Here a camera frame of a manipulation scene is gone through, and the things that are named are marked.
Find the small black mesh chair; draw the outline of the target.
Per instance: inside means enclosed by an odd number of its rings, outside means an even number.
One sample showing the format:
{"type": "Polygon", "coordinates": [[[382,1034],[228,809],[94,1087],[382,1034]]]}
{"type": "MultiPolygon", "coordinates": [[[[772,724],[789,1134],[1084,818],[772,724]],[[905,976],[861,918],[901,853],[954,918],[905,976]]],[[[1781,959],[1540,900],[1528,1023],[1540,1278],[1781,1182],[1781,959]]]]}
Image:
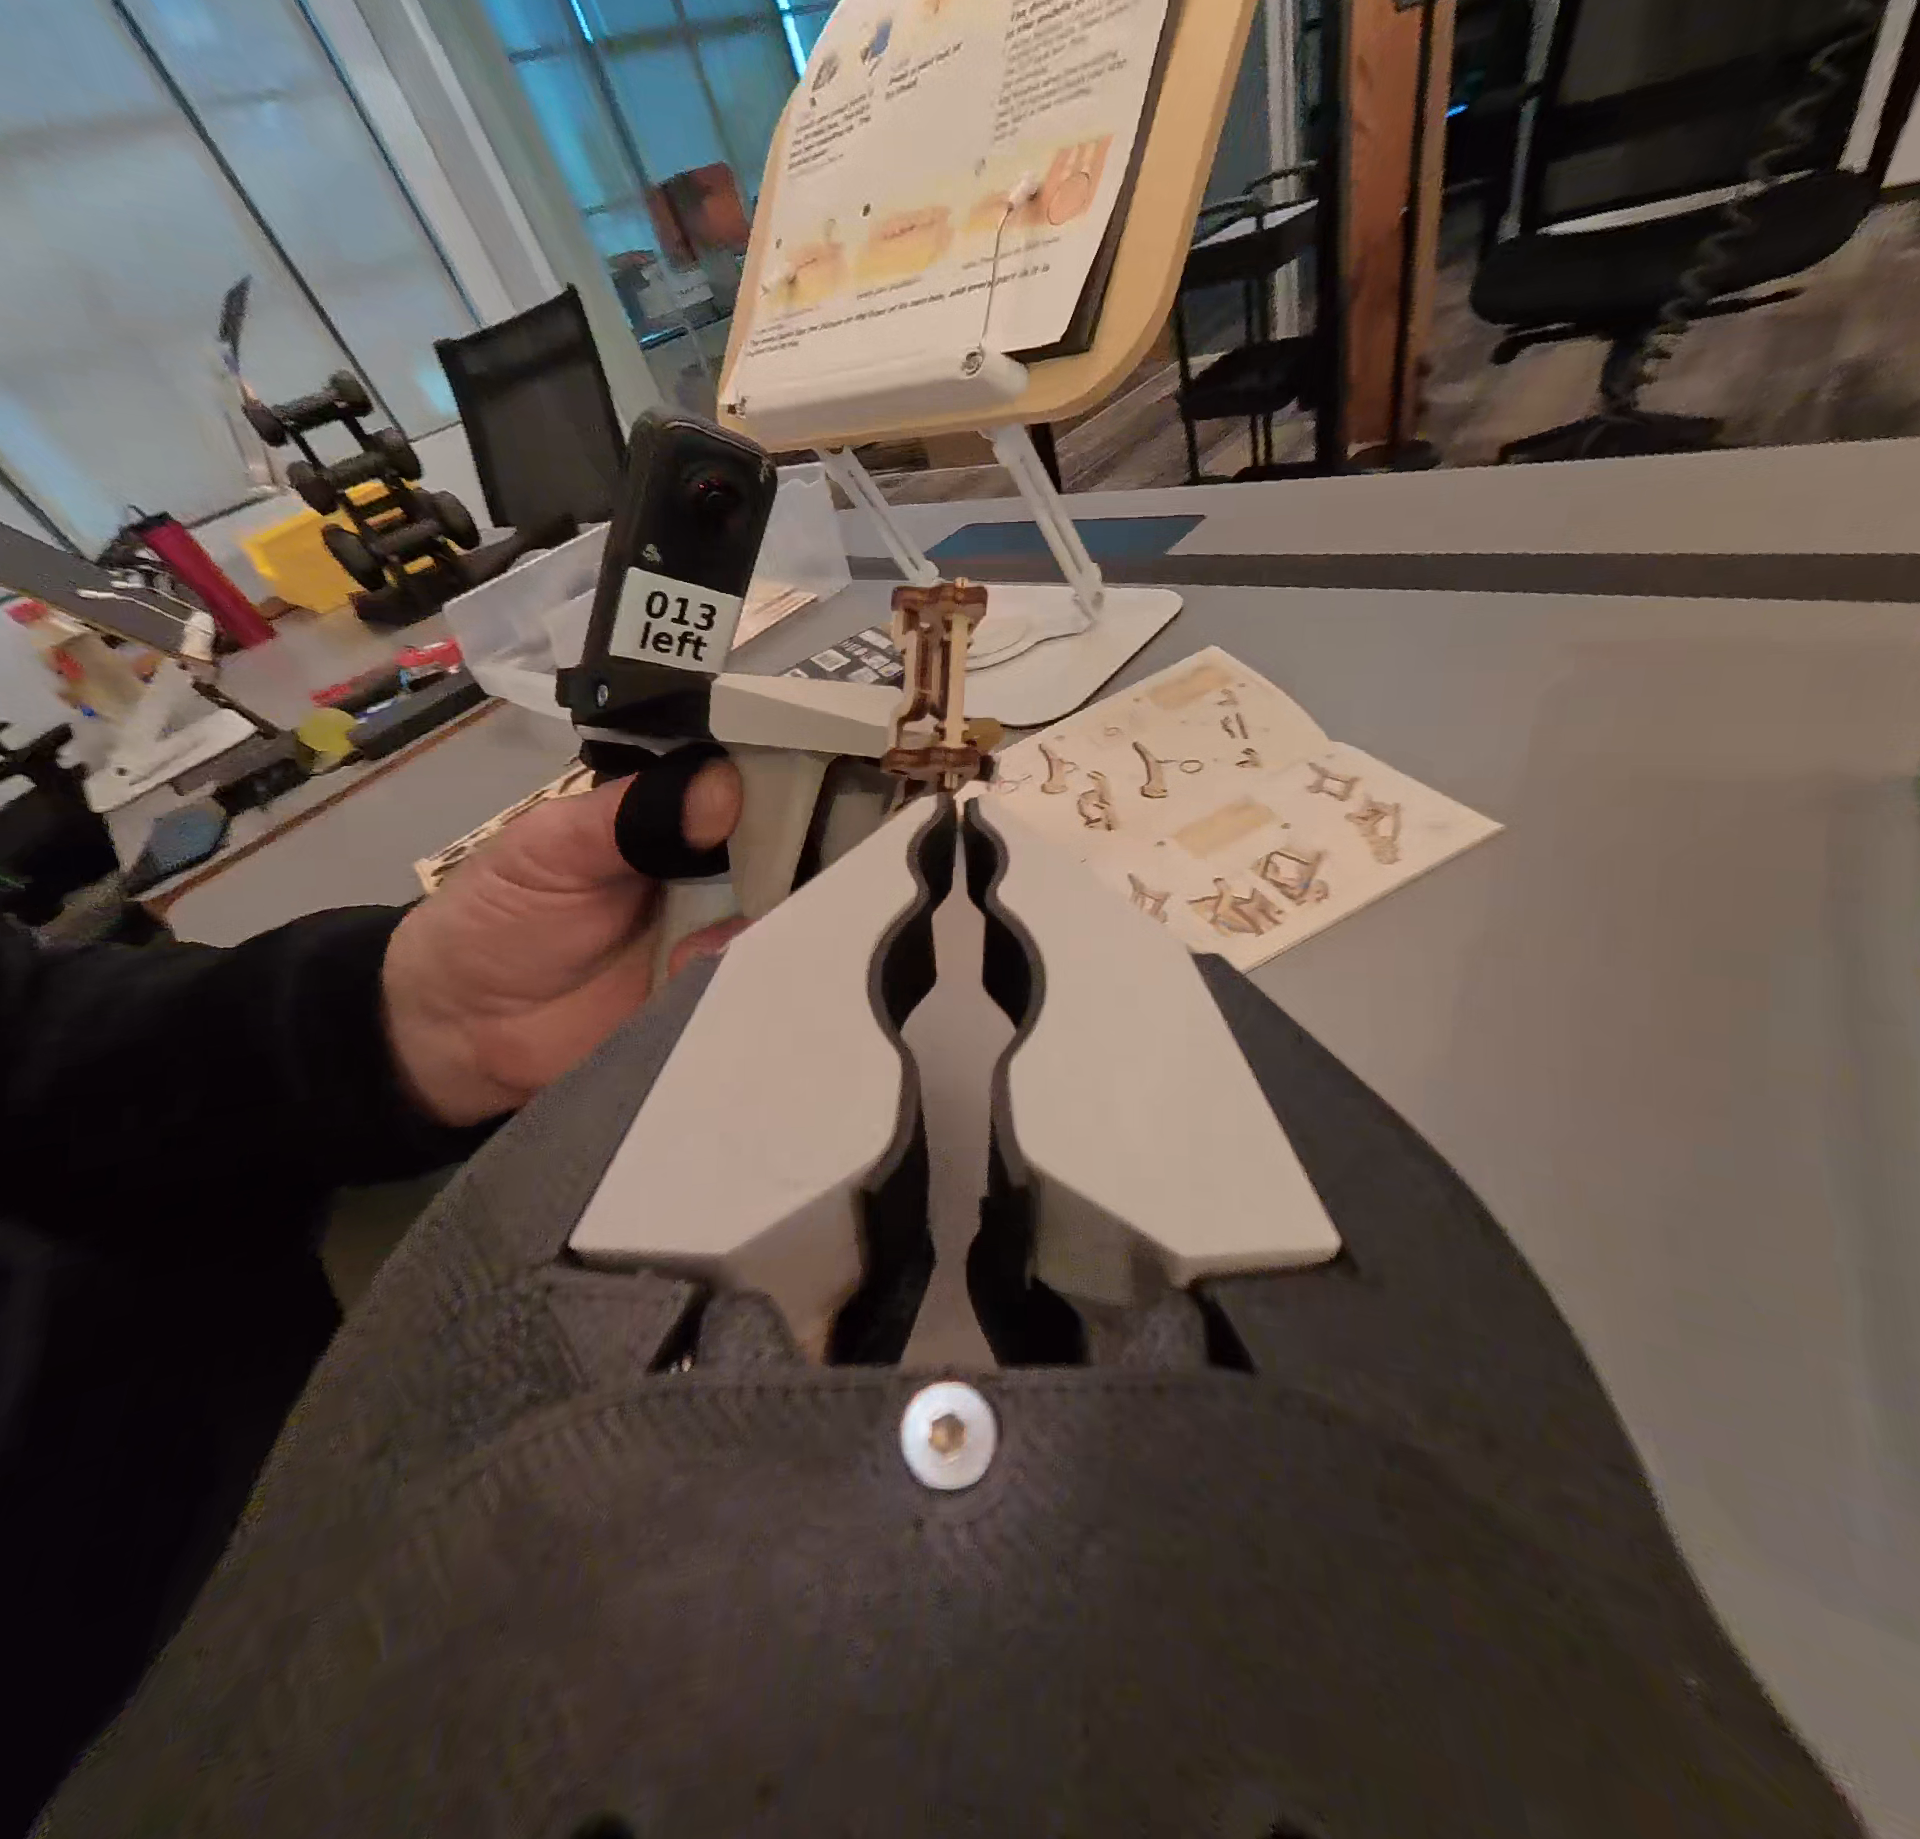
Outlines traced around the small black mesh chair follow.
{"type": "Polygon", "coordinates": [[[627,436],[581,291],[438,339],[489,526],[609,523],[627,436]]]}

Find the red cylinder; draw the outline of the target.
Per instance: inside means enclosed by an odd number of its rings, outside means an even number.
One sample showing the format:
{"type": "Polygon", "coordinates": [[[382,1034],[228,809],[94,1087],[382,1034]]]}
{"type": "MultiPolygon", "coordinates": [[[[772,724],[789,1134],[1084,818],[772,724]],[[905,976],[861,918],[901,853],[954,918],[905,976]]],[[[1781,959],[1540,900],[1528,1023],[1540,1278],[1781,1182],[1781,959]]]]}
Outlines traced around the red cylinder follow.
{"type": "Polygon", "coordinates": [[[135,551],[156,557],[160,568],[200,605],[217,632],[242,652],[267,647],[272,623],[224,573],[201,540],[169,512],[139,512],[122,530],[135,551]]]}

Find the laser-cut wooden kit sheet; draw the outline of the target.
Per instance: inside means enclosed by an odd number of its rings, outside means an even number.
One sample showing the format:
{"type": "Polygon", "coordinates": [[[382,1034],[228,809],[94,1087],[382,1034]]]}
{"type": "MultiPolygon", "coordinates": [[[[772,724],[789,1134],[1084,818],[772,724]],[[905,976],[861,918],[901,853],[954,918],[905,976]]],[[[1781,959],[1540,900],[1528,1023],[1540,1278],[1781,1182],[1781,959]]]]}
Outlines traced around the laser-cut wooden kit sheet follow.
{"type": "Polygon", "coordinates": [[[510,824],[537,812],[547,801],[591,792],[596,783],[598,778],[590,768],[579,760],[570,762],[560,777],[514,800],[512,807],[481,821],[440,852],[421,857],[414,866],[421,895],[433,897],[464,862],[493,842],[510,824]]]}

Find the person's left hand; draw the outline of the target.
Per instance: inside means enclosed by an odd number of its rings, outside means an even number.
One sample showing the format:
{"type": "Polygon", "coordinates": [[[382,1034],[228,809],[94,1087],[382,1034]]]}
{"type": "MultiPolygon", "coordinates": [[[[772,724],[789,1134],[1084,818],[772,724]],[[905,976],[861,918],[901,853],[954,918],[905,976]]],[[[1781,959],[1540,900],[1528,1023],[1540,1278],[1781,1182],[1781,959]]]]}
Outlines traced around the person's left hand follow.
{"type": "Polygon", "coordinates": [[[581,1066],[663,980],[748,928],[667,932],[665,866],[726,849],[744,787],[724,755],[671,755],[512,818],[406,914],[382,963],[401,1083],[452,1129],[581,1066]]]}

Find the open instruction booklet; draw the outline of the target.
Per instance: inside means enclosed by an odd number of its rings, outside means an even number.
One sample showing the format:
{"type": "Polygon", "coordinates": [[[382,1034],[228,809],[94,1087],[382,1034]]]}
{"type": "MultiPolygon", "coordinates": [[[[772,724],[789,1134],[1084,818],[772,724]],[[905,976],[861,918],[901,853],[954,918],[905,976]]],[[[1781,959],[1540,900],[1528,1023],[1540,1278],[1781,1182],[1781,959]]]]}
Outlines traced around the open instruction booklet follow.
{"type": "Polygon", "coordinates": [[[993,792],[1138,915],[1239,971],[1500,837],[1218,647],[1004,750],[993,792]]]}

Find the wooden post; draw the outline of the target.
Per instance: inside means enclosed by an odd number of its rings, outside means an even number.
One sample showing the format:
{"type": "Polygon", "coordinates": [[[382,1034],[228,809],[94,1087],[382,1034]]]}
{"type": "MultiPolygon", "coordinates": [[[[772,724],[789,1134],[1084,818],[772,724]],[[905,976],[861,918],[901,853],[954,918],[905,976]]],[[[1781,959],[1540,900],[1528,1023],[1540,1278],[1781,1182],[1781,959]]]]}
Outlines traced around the wooden post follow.
{"type": "Polygon", "coordinates": [[[1347,352],[1342,424],[1353,458],[1390,442],[1402,267],[1413,263],[1402,429],[1421,422],[1431,364],[1439,229],[1444,207],[1446,113],[1454,84],[1456,0],[1439,0],[1431,28],[1421,215],[1410,225],[1410,141],[1421,12],[1395,0],[1350,0],[1344,34],[1347,178],[1342,293],[1347,352]]]}

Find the yellow bin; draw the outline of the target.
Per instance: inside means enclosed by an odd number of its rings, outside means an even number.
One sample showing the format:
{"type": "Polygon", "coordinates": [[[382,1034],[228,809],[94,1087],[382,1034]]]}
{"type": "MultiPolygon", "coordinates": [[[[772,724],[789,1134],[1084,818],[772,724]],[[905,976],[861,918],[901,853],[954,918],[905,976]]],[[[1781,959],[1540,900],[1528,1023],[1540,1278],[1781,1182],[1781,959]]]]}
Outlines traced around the yellow bin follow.
{"type": "Polygon", "coordinates": [[[361,592],[326,545],[329,531],[354,531],[345,514],[300,509],[238,538],[238,547],[264,581],[268,599],[282,605],[332,614],[361,592]]]}

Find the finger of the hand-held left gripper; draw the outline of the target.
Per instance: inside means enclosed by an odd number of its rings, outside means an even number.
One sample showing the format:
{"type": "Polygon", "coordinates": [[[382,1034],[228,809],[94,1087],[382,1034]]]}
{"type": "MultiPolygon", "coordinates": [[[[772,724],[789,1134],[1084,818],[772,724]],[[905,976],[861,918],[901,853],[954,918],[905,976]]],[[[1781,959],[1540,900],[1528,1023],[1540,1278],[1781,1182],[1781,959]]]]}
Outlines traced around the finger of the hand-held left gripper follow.
{"type": "Polygon", "coordinates": [[[886,683],[722,673],[707,696],[707,736],[726,748],[881,762],[901,707],[901,689],[886,683]]]}

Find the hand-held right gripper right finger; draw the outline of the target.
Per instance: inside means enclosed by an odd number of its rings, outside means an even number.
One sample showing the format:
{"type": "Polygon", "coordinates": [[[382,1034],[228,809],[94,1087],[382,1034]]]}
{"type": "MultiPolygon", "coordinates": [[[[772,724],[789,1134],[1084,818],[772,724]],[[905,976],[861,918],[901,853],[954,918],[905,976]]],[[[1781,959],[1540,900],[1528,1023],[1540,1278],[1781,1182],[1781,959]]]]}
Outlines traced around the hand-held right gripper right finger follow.
{"type": "Polygon", "coordinates": [[[1082,1362],[1092,1322],[1342,1251],[1224,986],[1141,907],[991,797],[962,810],[991,1072],[991,1186],[966,1258],[1000,1362],[1082,1362]]]}

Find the black dumbbell rack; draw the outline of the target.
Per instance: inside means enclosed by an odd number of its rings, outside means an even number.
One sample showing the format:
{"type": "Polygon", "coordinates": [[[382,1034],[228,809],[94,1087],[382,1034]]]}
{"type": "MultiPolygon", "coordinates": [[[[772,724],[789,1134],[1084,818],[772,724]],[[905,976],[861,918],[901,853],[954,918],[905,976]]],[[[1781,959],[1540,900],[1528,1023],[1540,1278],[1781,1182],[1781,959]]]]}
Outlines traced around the black dumbbell rack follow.
{"type": "Polygon", "coordinates": [[[240,382],[238,412],[262,448],[284,458],[287,489],[320,517],[325,551],[363,622],[397,626],[481,583],[474,517],[423,482],[414,442],[375,424],[373,395],[354,373],[336,372],[279,405],[240,382]]]}

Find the clear plastic storage box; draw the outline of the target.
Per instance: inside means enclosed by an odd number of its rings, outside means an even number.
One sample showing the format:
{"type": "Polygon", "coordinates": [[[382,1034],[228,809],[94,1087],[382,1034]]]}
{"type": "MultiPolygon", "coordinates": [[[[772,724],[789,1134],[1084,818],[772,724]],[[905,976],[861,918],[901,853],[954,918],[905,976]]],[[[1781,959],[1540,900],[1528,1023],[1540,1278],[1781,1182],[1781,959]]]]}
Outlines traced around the clear plastic storage box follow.
{"type": "MultiPolygon", "coordinates": [[[[493,700],[564,718],[557,672],[581,661],[609,523],[523,555],[512,568],[444,610],[465,668],[493,700]]],[[[834,487],[822,463],[781,472],[779,501],[764,542],[733,649],[798,612],[827,602],[851,583],[834,487]]]]}

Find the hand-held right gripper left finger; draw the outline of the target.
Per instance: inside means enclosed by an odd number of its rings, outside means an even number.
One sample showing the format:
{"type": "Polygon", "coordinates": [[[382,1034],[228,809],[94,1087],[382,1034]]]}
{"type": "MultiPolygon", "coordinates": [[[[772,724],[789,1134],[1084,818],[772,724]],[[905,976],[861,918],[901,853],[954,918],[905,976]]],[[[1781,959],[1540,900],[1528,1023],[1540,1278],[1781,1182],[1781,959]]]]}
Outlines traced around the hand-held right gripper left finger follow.
{"type": "Polygon", "coordinates": [[[741,932],[646,1091],[569,1251],[765,1298],[832,1366],[903,1360],[932,1271],[905,1027],[937,984],[959,818],[921,797],[741,932]]]}

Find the black office chair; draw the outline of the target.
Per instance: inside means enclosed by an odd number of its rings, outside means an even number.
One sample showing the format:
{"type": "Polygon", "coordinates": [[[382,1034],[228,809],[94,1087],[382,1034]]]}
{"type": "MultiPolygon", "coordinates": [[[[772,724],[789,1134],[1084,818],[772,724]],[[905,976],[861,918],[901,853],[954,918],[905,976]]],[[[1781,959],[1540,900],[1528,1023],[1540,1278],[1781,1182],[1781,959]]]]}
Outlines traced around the black office chair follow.
{"type": "Polygon", "coordinates": [[[1498,363],[1605,346],[1592,412],[1498,463],[1717,450],[1725,422],[1648,404],[1711,317],[1796,293],[1849,243],[1888,155],[1846,153],[1891,0],[1558,0],[1528,82],[1512,225],[1471,308],[1498,363]]]}

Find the dark cardboard kit box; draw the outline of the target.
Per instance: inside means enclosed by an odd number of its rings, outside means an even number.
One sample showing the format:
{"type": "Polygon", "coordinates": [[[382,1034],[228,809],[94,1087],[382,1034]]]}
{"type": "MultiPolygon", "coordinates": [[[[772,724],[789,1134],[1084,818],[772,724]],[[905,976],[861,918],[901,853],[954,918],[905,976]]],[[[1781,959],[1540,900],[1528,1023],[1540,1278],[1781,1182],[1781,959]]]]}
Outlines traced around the dark cardboard kit box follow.
{"type": "Polygon", "coordinates": [[[783,678],[901,689],[905,664],[890,628],[864,626],[784,668],[783,678]]]}

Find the person's left forearm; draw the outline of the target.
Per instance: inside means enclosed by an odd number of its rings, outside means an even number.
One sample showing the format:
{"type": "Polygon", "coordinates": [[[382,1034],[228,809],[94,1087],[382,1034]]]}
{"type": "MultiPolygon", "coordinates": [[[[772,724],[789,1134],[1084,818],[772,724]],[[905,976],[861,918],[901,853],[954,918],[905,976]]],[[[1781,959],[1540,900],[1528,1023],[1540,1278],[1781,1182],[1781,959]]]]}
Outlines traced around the person's left forearm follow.
{"type": "Polygon", "coordinates": [[[235,948],[4,924],[4,1569],[169,1569],[231,1525],[339,1305],[349,1186],[444,1170],[380,976],[401,910],[235,948]]]}

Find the colour printed instruction manual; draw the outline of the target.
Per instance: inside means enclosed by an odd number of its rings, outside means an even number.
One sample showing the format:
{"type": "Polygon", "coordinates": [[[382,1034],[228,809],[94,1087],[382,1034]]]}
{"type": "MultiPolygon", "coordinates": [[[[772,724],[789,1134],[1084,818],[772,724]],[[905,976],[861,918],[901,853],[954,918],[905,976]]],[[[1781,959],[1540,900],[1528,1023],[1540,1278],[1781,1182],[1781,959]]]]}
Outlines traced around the colour printed instruction manual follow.
{"type": "Polygon", "coordinates": [[[840,0],[769,149],[724,420],[1084,350],[1172,0],[840,0]]]}

